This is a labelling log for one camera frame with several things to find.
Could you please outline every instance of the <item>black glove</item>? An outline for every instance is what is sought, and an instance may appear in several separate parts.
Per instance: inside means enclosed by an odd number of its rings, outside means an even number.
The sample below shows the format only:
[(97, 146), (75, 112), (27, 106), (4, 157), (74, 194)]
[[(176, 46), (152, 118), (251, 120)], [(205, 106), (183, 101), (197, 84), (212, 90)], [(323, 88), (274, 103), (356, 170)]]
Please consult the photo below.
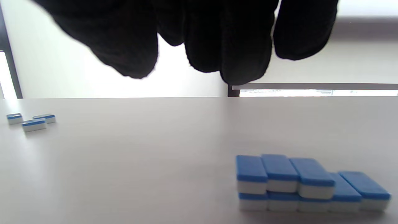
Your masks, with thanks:
[[(278, 0), (35, 0), (73, 38), (124, 76), (143, 78), (158, 56), (158, 32), (185, 42), (190, 64), (228, 84), (262, 77), (271, 57)], [(281, 58), (303, 59), (327, 43), (338, 0), (282, 0), (273, 35)]]

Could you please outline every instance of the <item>glove finger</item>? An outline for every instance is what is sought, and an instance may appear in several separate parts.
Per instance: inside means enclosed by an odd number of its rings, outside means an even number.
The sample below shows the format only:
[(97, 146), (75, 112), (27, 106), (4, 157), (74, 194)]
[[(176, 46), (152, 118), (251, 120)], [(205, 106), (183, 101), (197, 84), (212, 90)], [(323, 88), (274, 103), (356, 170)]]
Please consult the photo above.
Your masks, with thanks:
[(224, 0), (221, 77), (231, 85), (261, 78), (271, 58), (277, 0)]
[(326, 45), (337, 14), (338, 0), (282, 0), (273, 33), (280, 58), (300, 60)]
[(158, 56), (156, 17), (147, 0), (35, 0), (70, 36), (124, 76), (143, 78)]
[(187, 0), (184, 42), (189, 63), (209, 73), (220, 70), (220, 0)]
[(181, 0), (152, 0), (158, 21), (158, 33), (171, 46), (183, 43)]

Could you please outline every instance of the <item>stacked mahjong tiles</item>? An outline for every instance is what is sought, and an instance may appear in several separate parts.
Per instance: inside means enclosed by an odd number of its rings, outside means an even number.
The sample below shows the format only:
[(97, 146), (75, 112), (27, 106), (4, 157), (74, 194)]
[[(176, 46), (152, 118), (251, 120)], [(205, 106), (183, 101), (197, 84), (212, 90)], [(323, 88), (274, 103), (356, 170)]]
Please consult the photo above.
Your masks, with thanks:
[(238, 155), (236, 179), (242, 210), (384, 211), (391, 198), (390, 193), (366, 174), (329, 173), (311, 158)]

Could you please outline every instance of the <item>table surface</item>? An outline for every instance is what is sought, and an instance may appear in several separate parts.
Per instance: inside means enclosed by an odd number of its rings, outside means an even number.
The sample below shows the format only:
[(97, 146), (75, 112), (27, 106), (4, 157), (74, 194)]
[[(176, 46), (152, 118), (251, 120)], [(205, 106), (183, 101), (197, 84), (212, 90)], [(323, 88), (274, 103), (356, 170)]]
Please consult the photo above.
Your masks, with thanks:
[[(241, 212), (237, 154), (312, 157), (398, 194), (397, 97), (0, 100), (2, 224), (325, 224), (384, 214)], [(24, 133), (6, 114), (54, 113)]]

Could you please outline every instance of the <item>gloved hand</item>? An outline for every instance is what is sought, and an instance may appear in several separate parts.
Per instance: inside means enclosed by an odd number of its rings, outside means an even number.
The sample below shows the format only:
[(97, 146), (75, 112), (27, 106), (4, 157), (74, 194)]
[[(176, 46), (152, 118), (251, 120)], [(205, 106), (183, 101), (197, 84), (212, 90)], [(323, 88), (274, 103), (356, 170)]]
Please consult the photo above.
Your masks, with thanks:
[[(146, 77), (158, 56), (157, 32), (185, 42), (190, 64), (220, 71), (232, 85), (261, 78), (270, 61), (278, 0), (35, 0), (70, 36), (124, 76)], [(298, 60), (327, 43), (338, 0), (282, 0), (275, 52)]]

